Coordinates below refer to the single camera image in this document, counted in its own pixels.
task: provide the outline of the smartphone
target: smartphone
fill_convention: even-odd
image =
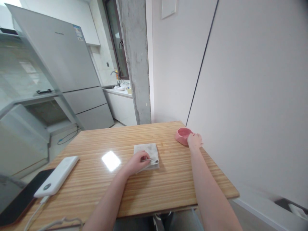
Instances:
[[[31,208],[36,200],[35,192],[45,182],[53,169],[40,171],[31,182],[18,194],[18,196],[0,214],[0,227],[18,222]]]

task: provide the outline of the kitchen sink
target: kitchen sink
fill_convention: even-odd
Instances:
[[[104,86],[103,89],[113,89],[116,85]]]

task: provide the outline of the white power bank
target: white power bank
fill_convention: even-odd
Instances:
[[[78,160],[78,156],[65,157],[36,191],[34,196],[36,198],[40,198],[44,196],[55,195],[61,188],[65,179],[68,177]]]

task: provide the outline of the person's left hand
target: person's left hand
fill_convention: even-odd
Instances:
[[[124,165],[123,170],[128,176],[136,174],[150,164],[150,160],[145,160],[146,158],[150,159],[150,156],[145,150],[135,153]]]

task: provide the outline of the upper cabinet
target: upper cabinet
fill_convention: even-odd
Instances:
[[[4,0],[12,5],[17,5],[16,1]],[[17,6],[80,26],[88,45],[100,45],[89,4],[83,0],[20,0]],[[0,10],[1,27],[13,29],[12,16],[4,4]]]

